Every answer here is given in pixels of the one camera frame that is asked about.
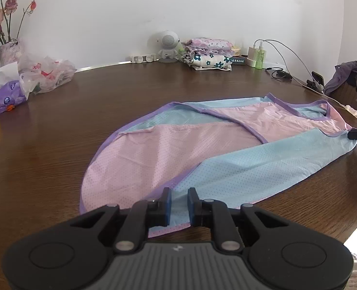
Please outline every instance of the brown wooden table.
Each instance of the brown wooden table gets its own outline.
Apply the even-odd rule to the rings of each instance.
[[[195,71],[183,63],[143,63],[79,72],[73,81],[0,115],[0,262],[17,239],[74,217],[83,174],[116,129],[171,101],[258,97],[290,103],[321,96],[266,72]],[[338,107],[344,119],[357,120]],[[344,242],[357,227],[357,148],[259,206]],[[189,228],[160,240],[207,240]],[[9,289],[0,268],[0,289]]]

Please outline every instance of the green flower print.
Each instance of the green flower print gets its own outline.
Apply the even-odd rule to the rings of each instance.
[[[224,65],[224,63],[222,63],[221,61],[219,63],[216,63],[214,65],[214,67],[222,67]]]

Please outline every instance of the stack of folded clothes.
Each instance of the stack of folded clothes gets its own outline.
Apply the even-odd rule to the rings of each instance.
[[[196,70],[220,69],[230,71],[233,44],[223,39],[194,38],[182,42],[185,53],[182,61]]]

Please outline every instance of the white logo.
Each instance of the white logo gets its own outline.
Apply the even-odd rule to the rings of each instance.
[[[179,252],[179,251],[183,250],[184,247],[182,245],[178,245],[178,246],[173,247],[172,249],[174,249],[174,251],[176,251],[176,252]]]

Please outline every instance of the vase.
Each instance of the vase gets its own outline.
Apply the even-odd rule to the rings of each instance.
[[[24,52],[23,43],[20,40],[12,40],[0,46],[0,66],[19,61]]]

